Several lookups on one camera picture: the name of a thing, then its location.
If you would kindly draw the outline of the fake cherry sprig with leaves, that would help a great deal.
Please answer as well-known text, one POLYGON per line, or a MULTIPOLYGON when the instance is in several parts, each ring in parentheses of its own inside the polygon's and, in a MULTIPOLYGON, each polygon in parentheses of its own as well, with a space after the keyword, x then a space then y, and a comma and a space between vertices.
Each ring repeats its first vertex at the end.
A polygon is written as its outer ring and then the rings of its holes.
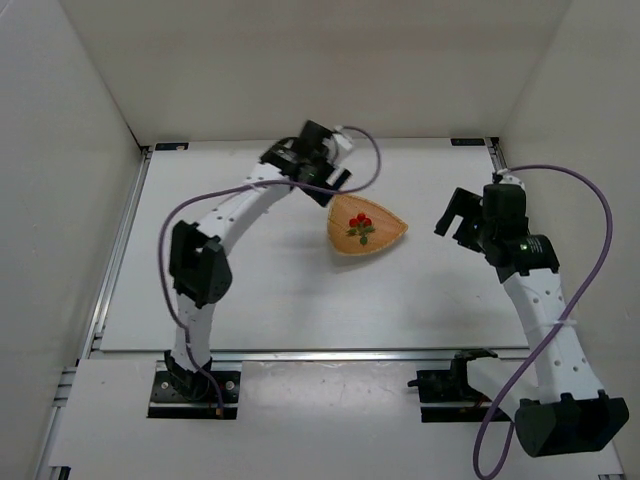
POLYGON ((346 235, 348 237, 358 238, 359 244, 364 246, 368 244, 368 236, 375 232, 375 228, 372 219, 367 215, 364 221, 358 221, 356 216, 349 220, 346 235))

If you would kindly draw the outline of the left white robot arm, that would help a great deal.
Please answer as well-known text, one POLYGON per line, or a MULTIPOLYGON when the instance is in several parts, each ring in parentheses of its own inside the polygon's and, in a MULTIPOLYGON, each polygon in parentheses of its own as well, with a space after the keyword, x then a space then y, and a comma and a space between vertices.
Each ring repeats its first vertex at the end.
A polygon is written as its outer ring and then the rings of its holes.
POLYGON ((270 206, 300 188, 326 206, 348 180, 338 164, 353 150, 352 139, 307 121, 296 137, 281 139, 260 157, 242 188, 192 223, 165 223, 171 236, 169 272, 161 285, 176 325, 175 343, 164 354, 173 388, 189 402, 224 403, 211 373, 210 332, 216 304, 233 279, 228 256, 241 236, 270 206))

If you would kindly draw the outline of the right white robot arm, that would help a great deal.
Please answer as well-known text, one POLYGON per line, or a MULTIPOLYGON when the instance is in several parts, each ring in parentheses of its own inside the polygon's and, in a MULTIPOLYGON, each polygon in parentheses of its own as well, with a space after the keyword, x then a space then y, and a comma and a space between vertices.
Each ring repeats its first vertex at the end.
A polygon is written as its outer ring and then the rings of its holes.
POLYGON ((598 452, 629 419, 621 397, 609 396, 594 374, 566 313, 559 261, 550 240, 529 231, 526 193, 519 183, 488 184, 477 195, 456 188, 435 232, 454 218, 458 245, 484 256, 513 303, 535 354, 535 381, 511 381, 490 351, 459 354, 459 382, 498 400, 531 457, 598 452))

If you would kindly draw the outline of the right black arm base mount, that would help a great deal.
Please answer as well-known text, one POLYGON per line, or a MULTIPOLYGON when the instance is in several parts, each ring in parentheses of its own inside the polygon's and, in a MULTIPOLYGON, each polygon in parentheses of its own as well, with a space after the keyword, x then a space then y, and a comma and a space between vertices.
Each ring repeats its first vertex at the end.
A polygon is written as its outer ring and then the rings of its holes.
POLYGON ((481 423, 490 399, 468 382, 468 364, 479 360, 500 360, 489 349, 463 349, 456 352, 446 368, 422 368, 407 387, 418 393, 421 422, 481 423))

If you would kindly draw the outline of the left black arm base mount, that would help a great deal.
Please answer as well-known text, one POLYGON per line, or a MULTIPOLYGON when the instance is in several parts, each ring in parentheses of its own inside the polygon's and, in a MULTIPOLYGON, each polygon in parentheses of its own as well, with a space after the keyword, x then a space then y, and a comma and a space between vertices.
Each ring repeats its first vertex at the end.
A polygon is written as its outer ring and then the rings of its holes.
POLYGON ((236 420, 241 390, 241 372, 212 370, 213 377, 183 369, 164 352, 164 365, 157 365, 150 391, 147 417, 152 419, 236 420))

